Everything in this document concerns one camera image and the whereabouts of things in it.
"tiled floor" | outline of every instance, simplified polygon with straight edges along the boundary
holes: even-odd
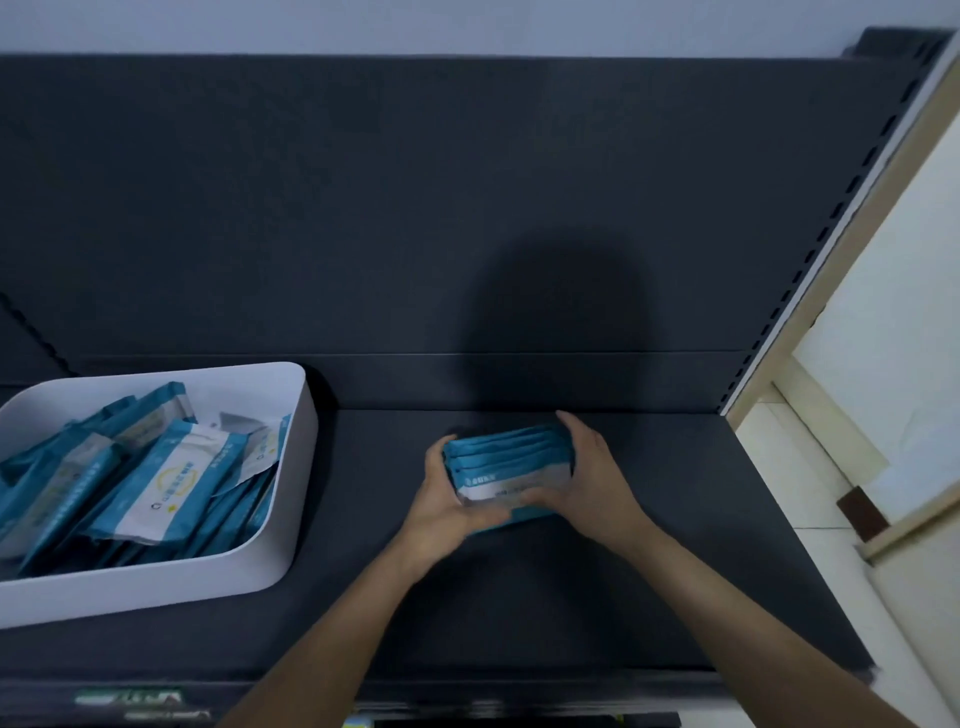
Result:
[[[922,728],[958,728],[867,579],[856,534],[835,505],[850,489],[844,476],[776,390],[761,398],[737,437],[874,657],[874,690]],[[683,711],[681,720],[694,728],[753,725],[733,706]]]

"wet wipes packet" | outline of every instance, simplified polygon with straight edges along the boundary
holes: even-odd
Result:
[[[446,467],[451,474],[462,470],[472,470],[474,468],[484,468],[504,463],[526,455],[533,455],[542,450],[560,450],[569,453],[566,443],[557,441],[539,441],[529,445],[519,445],[510,449],[497,449],[487,452],[480,452],[475,455],[460,455],[459,457],[449,458],[446,461]]]
[[[260,501],[258,501],[253,508],[250,520],[247,521],[247,525],[243,529],[243,540],[245,542],[256,536],[257,532],[263,527],[263,524],[267,522],[267,513],[270,511],[270,500],[273,496],[274,482],[271,480],[267,490],[265,490],[260,497]]]
[[[150,445],[171,422],[197,422],[181,381],[169,381],[95,429],[128,449]]]
[[[278,462],[290,426],[290,415],[272,425],[265,425],[250,434],[244,447],[243,459],[217,489],[214,497],[229,493],[255,475],[263,473]]]
[[[183,542],[247,438],[174,420],[84,534],[148,546]]]
[[[539,449],[516,459],[501,453],[487,463],[452,471],[453,487],[463,502],[496,499],[510,504],[528,488],[562,488],[572,473],[566,448]]]
[[[569,432],[565,427],[557,425],[534,425],[513,429],[507,432],[495,432],[492,435],[466,437],[462,440],[451,440],[444,445],[444,455],[447,458],[460,455],[473,455],[478,452],[510,449],[521,444],[537,441],[570,442]]]
[[[0,559],[20,558],[34,545],[74,483],[113,441],[69,426],[43,448],[0,507]]]
[[[192,559],[201,553],[210,543],[217,531],[224,524],[230,513],[236,507],[247,491],[253,485],[252,480],[240,483],[238,487],[233,487],[222,497],[211,498],[206,506],[203,519],[200,525],[190,536],[190,540],[178,552],[178,558]]]
[[[52,550],[69,532],[77,516],[92,500],[100,485],[107,480],[125,456],[124,449],[116,444],[101,450],[86,470],[74,482],[69,492],[57,506],[53,516],[47,521],[40,535],[20,564],[20,573],[29,574],[35,570],[43,555]]]
[[[240,540],[240,536],[247,525],[247,521],[250,519],[256,503],[260,500],[263,492],[269,488],[273,480],[273,473],[273,470],[266,471],[253,479],[252,484],[247,488],[243,497],[233,506],[213,538],[201,551],[202,556],[225,553],[237,546],[237,542]]]
[[[60,437],[63,432],[70,427],[74,425],[80,425],[82,427],[91,429],[94,425],[98,425],[104,420],[119,414],[134,402],[136,402],[136,397],[121,397],[119,400],[113,401],[106,407],[102,407],[98,411],[94,412],[85,420],[67,423],[67,426],[57,434],[51,435],[43,442],[34,445],[32,448],[27,448],[22,452],[7,458],[0,463],[0,485],[7,484],[11,487],[16,485],[17,481],[23,477],[23,475],[26,474],[26,472],[30,469],[30,466],[33,465],[33,462],[40,454],[40,451],[57,440],[57,438]]]

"dark gray shelf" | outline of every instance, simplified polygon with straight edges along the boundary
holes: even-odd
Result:
[[[637,499],[664,528],[841,666],[862,672],[873,664],[722,418],[585,419],[607,436]],[[542,420],[522,413],[328,413],[299,553],[279,583],[256,594],[4,630],[0,685],[223,683],[235,699],[391,538],[422,479],[430,442],[454,429]],[[471,537],[428,574],[397,612],[361,697],[396,695],[405,686],[411,699],[418,691],[426,699],[431,690],[450,690],[431,688],[441,677],[487,682],[482,690],[489,692],[489,681],[521,673],[534,692],[587,678],[601,695],[605,686],[611,694],[625,686],[709,688],[710,670],[642,579],[550,518]]]

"white wall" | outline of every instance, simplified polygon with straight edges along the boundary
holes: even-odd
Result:
[[[0,51],[835,57],[956,0],[3,0]]]
[[[960,119],[794,356],[891,461],[960,397]]]

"white bin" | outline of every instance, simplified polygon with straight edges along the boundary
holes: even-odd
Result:
[[[255,420],[292,414],[270,512],[253,538],[227,553],[159,564],[0,582],[0,628],[256,592],[293,561],[317,442],[317,413],[298,364],[273,362],[122,376],[55,379],[0,407],[0,460],[125,395],[182,381],[202,425],[222,413]]]

